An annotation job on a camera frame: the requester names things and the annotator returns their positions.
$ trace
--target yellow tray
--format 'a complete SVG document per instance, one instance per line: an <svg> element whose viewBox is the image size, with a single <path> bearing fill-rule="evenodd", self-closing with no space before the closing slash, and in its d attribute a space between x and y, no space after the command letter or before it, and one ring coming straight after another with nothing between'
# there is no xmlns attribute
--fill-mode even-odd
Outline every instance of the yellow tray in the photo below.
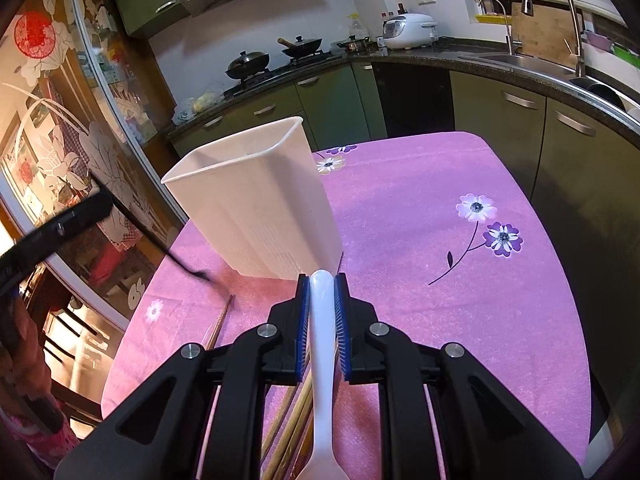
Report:
<svg viewBox="0 0 640 480"><path fill-rule="evenodd" d="M501 14L476 14L478 23L497 23L504 25L504 16ZM511 16L507 16L507 23L511 25Z"/></svg>

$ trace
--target metal screw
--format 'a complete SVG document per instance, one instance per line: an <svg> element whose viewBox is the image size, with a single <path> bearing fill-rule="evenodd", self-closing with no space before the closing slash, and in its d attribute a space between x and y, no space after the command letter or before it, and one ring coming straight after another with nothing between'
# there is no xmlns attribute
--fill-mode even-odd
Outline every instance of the metal screw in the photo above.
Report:
<svg viewBox="0 0 640 480"><path fill-rule="evenodd" d="M389 333L389 325L380 322L371 323L369 332L377 336L387 335Z"/></svg>
<svg viewBox="0 0 640 480"><path fill-rule="evenodd" d="M462 357L465 354L465 348L458 343L449 343L444 347L444 351L449 357Z"/></svg>
<svg viewBox="0 0 640 480"><path fill-rule="evenodd" d="M265 323L258 327L258 335L260 337L272 337L276 335L277 331L278 331L278 327L275 325L272 325L271 323Z"/></svg>
<svg viewBox="0 0 640 480"><path fill-rule="evenodd" d="M180 355L185 359L193 359L200 355L200 345L196 343L187 343L180 349Z"/></svg>

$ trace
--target cabinet handle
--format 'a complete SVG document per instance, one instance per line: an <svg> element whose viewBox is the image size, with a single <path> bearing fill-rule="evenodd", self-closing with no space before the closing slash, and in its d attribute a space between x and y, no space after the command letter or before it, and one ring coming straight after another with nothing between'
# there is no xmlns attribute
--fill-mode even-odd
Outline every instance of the cabinet handle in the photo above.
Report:
<svg viewBox="0 0 640 480"><path fill-rule="evenodd" d="M169 7L169 6L172 6L174 3L175 3L175 0L171 0L170 2L167 2L167 3L165 3L165 4L162 4L160 7L158 7L158 8L156 9L156 14L157 14L158 12L160 12L161 10L165 10L165 9L166 9L167 7Z"/></svg>
<svg viewBox="0 0 640 480"><path fill-rule="evenodd" d="M579 123L575 119L572 119L571 117L567 117L566 115L561 114L558 110L556 110L556 118L558 118L558 121L560 121L561 123L566 124L569 128L573 128L576 132L580 132L581 134L586 135L588 137L596 136L595 128L591 128L586 124Z"/></svg>
<svg viewBox="0 0 640 480"><path fill-rule="evenodd" d="M320 76L316 75L316 76L310 77L309 79L304 79L302 81L299 81L298 85L304 86L304 85L308 85L308 84L311 84L311 83L315 83L316 81L318 81L318 79L320 79Z"/></svg>
<svg viewBox="0 0 640 480"><path fill-rule="evenodd" d="M507 99L508 102L513 103L515 105L523 106L525 108L531 108L532 110L538 109L538 105L535 104L535 102L523 99L522 97L518 97L517 95L509 94L504 90L502 91L502 97Z"/></svg>
<svg viewBox="0 0 640 480"><path fill-rule="evenodd" d="M265 114L267 112L271 112L272 110L275 110L275 109L276 109L276 105L275 104L269 105L267 107L264 107L262 110L255 111L254 115L256 115L256 116L262 115L262 114Z"/></svg>
<svg viewBox="0 0 640 480"><path fill-rule="evenodd" d="M210 127L214 126L215 124L218 124L221 120L222 120L222 115L220 115L220 117L216 117L212 121L209 121L207 124L205 124L203 126L203 128L210 128Z"/></svg>

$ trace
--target table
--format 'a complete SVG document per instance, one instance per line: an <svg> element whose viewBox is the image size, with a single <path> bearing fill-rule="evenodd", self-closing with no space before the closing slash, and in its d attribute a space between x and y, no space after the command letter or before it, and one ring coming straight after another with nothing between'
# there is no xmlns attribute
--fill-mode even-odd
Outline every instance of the table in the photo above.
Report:
<svg viewBox="0 0 640 480"><path fill-rule="evenodd" d="M580 320L544 228L486 143L447 132L345 146L314 158L342 235L340 270L351 295L371 302L380 320L415 342L462 343L581 462L591 394ZM295 282L240 276L192 222L172 250L236 295L219 344L264 322L272 304L294 295ZM206 341L226 294L166 258L111 367L103 414L181 345ZM266 428L281 388L267 398ZM351 480L380 477L374 385L340 384L334 450Z"/></svg>

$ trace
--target cutting board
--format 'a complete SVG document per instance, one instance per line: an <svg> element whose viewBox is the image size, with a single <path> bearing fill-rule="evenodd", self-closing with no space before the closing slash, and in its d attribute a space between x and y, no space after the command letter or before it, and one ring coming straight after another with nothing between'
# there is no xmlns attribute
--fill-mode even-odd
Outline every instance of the cutting board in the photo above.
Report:
<svg viewBox="0 0 640 480"><path fill-rule="evenodd" d="M575 67L575 61L571 60L569 49L564 44L567 40L572 52L578 50L571 12L538 5L534 6L533 16L526 16L520 10L520 4L513 4L511 16L513 38L522 42L518 52ZM582 31L580 15L578 25Z"/></svg>

